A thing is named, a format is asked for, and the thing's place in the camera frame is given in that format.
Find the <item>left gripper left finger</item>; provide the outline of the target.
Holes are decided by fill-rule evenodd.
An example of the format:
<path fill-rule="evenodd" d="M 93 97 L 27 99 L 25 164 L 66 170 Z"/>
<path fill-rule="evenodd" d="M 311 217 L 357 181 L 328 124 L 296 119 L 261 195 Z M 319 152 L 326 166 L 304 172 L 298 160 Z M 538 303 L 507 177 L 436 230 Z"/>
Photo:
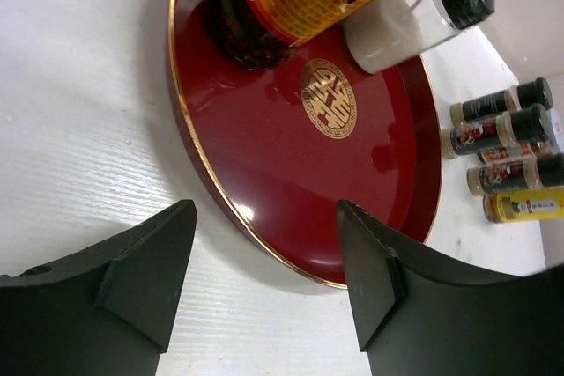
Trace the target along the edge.
<path fill-rule="evenodd" d="M 153 375 L 170 344 L 197 209 L 1 277 L 3 375 Z"/>

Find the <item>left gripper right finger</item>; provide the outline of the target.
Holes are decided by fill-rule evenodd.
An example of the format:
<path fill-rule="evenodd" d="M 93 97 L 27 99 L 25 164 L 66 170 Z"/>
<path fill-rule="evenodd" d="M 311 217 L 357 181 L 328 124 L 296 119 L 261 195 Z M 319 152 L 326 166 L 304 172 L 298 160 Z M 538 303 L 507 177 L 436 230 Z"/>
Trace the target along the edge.
<path fill-rule="evenodd" d="M 374 375 L 560 375 L 563 268 L 529 276 L 440 253 L 342 201 L 338 240 Z"/>

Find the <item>clear salt grinder black top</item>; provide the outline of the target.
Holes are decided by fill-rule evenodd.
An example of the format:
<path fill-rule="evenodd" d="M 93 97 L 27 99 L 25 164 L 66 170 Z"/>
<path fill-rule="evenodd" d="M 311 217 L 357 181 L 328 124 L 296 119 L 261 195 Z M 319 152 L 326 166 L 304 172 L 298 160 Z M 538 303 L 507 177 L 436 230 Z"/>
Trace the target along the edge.
<path fill-rule="evenodd" d="M 495 0 L 373 0 L 343 25 L 352 59 L 375 74 L 487 20 Z"/>

